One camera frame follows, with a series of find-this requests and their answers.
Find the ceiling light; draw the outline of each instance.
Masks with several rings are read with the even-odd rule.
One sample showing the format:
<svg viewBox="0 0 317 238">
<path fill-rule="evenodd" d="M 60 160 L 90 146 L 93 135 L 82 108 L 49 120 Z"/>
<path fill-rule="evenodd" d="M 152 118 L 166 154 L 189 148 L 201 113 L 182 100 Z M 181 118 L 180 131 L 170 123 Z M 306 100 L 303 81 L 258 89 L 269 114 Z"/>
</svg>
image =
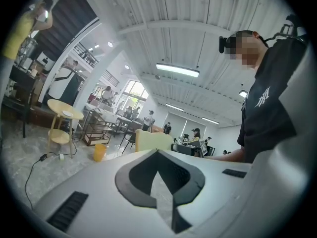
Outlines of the ceiling light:
<svg viewBox="0 0 317 238">
<path fill-rule="evenodd" d="M 219 124 L 219 123 L 218 123 L 218 122 L 216 122 L 216 121 L 213 121 L 213 120 L 210 120 L 210 119 L 207 119 L 207 118 L 204 118 L 204 117 L 202 117 L 202 119 L 203 119 L 203 120 L 206 120 L 206 121 L 213 122 L 213 123 L 215 123 L 215 124 Z"/>
<path fill-rule="evenodd" d="M 185 74 L 185 75 L 188 75 L 191 77 L 198 77 L 199 76 L 198 70 L 188 69 L 188 68 L 163 64 L 163 63 L 157 63 L 157 68 L 161 69 L 161 70 L 167 70 L 167 71 L 171 71 L 171 72 Z"/>
<path fill-rule="evenodd" d="M 242 90 L 239 95 L 241 95 L 243 98 L 246 98 L 248 95 L 248 92 L 246 92 L 245 90 Z"/>
<path fill-rule="evenodd" d="M 172 108 L 172 109 L 176 109 L 176 110 L 179 110 L 179 111 L 184 111 L 183 109 L 180 109 L 178 107 L 175 107 L 175 106 L 172 106 L 170 104 L 166 104 L 168 107 Z"/>
</svg>

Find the white graphic print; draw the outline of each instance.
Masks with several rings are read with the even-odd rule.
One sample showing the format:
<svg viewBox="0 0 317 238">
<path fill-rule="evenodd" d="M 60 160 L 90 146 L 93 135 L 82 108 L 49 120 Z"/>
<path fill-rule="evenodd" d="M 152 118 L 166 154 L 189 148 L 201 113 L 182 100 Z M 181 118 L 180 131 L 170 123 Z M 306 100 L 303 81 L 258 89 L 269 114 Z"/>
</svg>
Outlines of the white graphic print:
<svg viewBox="0 0 317 238">
<path fill-rule="evenodd" d="M 270 86 L 265 90 L 265 92 L 262 94 L 262 96 L 259 98 L 259 102 L 255 107 L 259 107 L 262 104 L 264 104 L 265 100 L 269 97 L 268 96 L 268 91 L 269 91 Z"/>
</svg>

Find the concrete floor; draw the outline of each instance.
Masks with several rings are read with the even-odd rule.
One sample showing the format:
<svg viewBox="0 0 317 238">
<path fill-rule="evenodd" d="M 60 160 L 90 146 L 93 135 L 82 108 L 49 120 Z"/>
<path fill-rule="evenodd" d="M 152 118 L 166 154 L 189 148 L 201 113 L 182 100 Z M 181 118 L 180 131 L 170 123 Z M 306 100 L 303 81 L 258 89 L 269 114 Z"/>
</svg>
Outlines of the concrete floor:
<svg viewBox="0 0 317 238">
<path fill-rule="evenodd" d="M 12 190 L 17 198 L 29 207 L 30 203 L 25 195 L 24 185 L 33 163 L 46 153 L 48 130 L 47 128 L 28 124 L 26 126 L 26 138 L 23 138 L 22 122 L 2 122 L 3 147 L 1 162 L 7 172 L 7 179 L 12 186 Z M 122 137 L 123 135 L 121 134 L 111 138 L 104 161 L 121 156 L 127 143 L 124 140 L 121 147 L 119 147 Z M 59 156 L 53 155 L 34 166 L 27 184 L 28 196 L 33 205 L 48 191 L 84 167 L 96 163 L 93 160 L 94 146 L 86 146 L 82 140 L 76 142 L 75 145 L 77 153 L 73 159 L 70 158 L 70 155 L 66 155 L 65 160 L 61 161 Z M 69 144 L 60 146 L 52 142 L 51 151 L 57 154 L 68 154 Z M 135 146 L 133 145 L 130 149 L 129 145 L 123 155 L 134 151 Z M 156 175 L 153 181 L 151 196 L 157 199 L 158 213 L 171 226 L 172 195 L 159 174 Z"/>
</svg>

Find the white pillar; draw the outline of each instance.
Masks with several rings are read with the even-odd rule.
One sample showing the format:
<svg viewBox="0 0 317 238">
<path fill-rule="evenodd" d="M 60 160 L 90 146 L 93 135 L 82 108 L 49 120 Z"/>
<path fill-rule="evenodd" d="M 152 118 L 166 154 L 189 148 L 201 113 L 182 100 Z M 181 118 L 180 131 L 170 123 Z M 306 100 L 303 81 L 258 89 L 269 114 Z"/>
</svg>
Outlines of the white pillar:
<svg viewBox="0 0 317 238">
<path fill-rule="evenodd" d="M 57 59 L 56 63 L 53 65 L 53 67 L 51 68 L 48 77 L 46 78 L 46 81 L 43 85 L 43 88 L 41 90 L 41 94 L 39 96 L 39 102 L 42 103 L 44 96 L 48 90 L 48 88 L 51 85 L 51 82 L 54 79 L 55 74 L 58 72 L 59 68 L 61 67 L 61 65 L 63 64 L 64 60 L 67 58 L 69 52 L 87 35 L 89 34 L 91 31 L 93 31 L 96 27 L 98 27 L 99 25 L 101 25 L 100 21 L 95 22 L 94 24 L 92 24 L 90 27 L 88 27 L 85 31 L 83 31 L 81 34 L 79 34 L 67 47 L 66 49 L 63 51 L 63 53 L 60 55 L 60 57 Z"/>
<path fill-rule="evenodd" d="M 89 77 L 86 79 L 83 87 L 80 89 L 77 98 L 74 102 L 73 107 L 77 110 L 83 110 L 87 100 L 92 93 L 96 83 L 101 78 L 104 71 L 112 63 L 112 61 L 122 52 L 124 43 L 119 43 L 108 55 L 105 55 L 93 71 L 90 73 Z"/>
</svg>

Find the yellow cup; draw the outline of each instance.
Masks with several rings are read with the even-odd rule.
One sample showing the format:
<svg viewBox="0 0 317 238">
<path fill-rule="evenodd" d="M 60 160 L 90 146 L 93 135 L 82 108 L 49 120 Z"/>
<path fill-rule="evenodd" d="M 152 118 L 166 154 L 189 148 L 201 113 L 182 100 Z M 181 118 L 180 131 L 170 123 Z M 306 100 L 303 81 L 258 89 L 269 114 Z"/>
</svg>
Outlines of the yellow cup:
<svg viewBox="0 0 317 238">
<path fill-rule="evenodd" d="M 95 145 L 94 160 L 100 162 L 106 154 L 107 147 L 102 144 Z"/>
</svg>

